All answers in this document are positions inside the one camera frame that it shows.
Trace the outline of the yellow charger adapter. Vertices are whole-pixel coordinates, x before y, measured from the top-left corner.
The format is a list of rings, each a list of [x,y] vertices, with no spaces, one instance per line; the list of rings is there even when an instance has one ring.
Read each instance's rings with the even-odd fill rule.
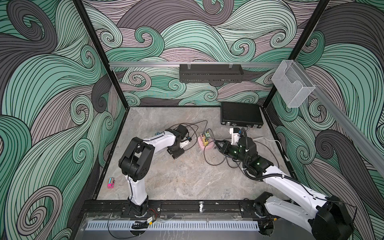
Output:
[[[209,144],[209,140],[207,140],[207,138],[205,138],[205,135],[203,135],[201,138],[202,138],[203,146],[207,146]]]

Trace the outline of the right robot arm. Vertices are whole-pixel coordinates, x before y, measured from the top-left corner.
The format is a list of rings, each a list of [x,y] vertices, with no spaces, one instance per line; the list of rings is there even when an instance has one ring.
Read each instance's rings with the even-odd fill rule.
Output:
[[[291,199],[287,202],[268,192],[256,199],[257,214],[268,219],[268,228],[270,217],[275,216],[303,228],[317,240],[347,240],[353,234],[354,217],[347,210],[348,203],[306,187],[260,156],[244,128],[231,128],[230,134],[230,141],[213,141],[220,153],[241,163],[249,179],[265,182]]]

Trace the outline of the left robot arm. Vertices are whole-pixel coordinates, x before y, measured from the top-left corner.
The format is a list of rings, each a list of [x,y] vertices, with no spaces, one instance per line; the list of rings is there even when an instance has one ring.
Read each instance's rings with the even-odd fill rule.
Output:
[[[149,138],[133,138],[119,160],[119,168],[130,187],[130,210],[137,216],[147,212],[149,197],[145,187],[145,176],[149,172],[155,153],[166,149],[177,159],[184,154],[184,147],[192,139],[187,127],[179,125],[176,129],[166,129],[159,135]]]

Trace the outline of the pink power strip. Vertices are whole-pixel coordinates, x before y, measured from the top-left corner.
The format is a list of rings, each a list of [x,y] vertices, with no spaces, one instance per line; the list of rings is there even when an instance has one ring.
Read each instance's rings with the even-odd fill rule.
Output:
[[[200,148],[202,150],[209,150],[209,149],[212,149],[214,147],[214,143],[213,142],[209,142],[206,137],[204,136],[200,136],[198,137],[198,144],[200,146]]]

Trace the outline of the black hard case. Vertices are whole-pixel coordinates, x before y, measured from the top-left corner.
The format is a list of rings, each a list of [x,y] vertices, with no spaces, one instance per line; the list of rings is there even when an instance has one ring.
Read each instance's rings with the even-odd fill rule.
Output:
[[[256,104],[221,102],[221,124],[238,128],[261,128],[264,121],[261,108]]]

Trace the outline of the pink toy car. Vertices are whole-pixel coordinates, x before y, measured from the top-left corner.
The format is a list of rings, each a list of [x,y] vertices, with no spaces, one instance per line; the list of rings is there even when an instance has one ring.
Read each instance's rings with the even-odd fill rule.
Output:
[[[107,188],[113,189],[115,186],[115,178],[111,177],[108,179]]]

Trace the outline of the black wall shelf tray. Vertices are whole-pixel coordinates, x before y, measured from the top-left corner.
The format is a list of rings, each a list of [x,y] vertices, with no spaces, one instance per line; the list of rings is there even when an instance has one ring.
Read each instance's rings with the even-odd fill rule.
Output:
[[[240,83],[244,71],[239,64],[181,64],[182,83]]]

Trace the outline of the aluminium rail back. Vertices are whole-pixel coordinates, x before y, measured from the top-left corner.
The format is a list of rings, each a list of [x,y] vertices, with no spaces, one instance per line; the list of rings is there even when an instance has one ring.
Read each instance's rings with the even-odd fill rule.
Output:
[[[111,68],[177,68],[180,65],[241,65],[243,68],[277,68],[280,62],[109,62]]]

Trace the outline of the aluminium rail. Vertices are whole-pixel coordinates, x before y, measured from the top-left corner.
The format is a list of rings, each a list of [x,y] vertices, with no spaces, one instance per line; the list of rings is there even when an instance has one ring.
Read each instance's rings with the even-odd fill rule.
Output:
[[[241,65],[243,68],[277,68],[280,62],[109,62],[111,68],[177,68],[180,65]]]
[[[375,142],[375,138],[367,137],[350,117],[352,113],[360,114],[363,120],[372,120],[365,112],[368,108],[359,106],[359,100],[363,94],[358,96],[358,91],[353,87],[340,86],[336,79],[328,72],[319,67],[310,67],[306,70],[300,63],[298,74],[302,81],[314,87],[313,94],[325,106],[328,113],[339,123],[345,133],[354,142],[360,153],[362,153],[370,164],[384,175],[384,148],[380,143]]]

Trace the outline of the clear acrylic wall holder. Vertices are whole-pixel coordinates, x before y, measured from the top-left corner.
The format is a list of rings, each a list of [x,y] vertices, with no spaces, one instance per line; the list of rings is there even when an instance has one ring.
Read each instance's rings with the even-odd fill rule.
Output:
[[[305,68],[294,60],[283,60],[272,82],[288,108],[299,108],[316,88]]]

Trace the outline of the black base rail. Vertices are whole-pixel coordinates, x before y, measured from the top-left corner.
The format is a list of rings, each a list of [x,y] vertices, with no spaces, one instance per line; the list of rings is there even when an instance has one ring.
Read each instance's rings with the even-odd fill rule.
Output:
[[[240,213],[246,216],[261,214],[262,207],[255,200],[146,200],[137,207],[129,200],[87,200],[82,206],[87,212],[133,213],[148,210],[166,213]]]

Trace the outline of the aluminium rail right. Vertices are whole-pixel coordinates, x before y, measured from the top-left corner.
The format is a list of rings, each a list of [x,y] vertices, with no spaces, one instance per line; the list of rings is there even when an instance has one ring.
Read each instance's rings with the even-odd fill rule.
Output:
[[[319,67],[310,67],[306,70],[300,63],[298,74],[302,81],[314,87],[313,94],[325,106],[328,113],[339,123],[345,133],[354,142],[360,153],[362,153],[370,164],[384,175],[384,148],[380,143],[375,142],[375,138],[367,137],[350,117],[352,113],[360,114],[363,120],[372,120],[365,112],[368,108],[359,106],[359,100],[363,94],[358,96],[358,91],[353,87],[340,86],[336,79],[328,72]]]

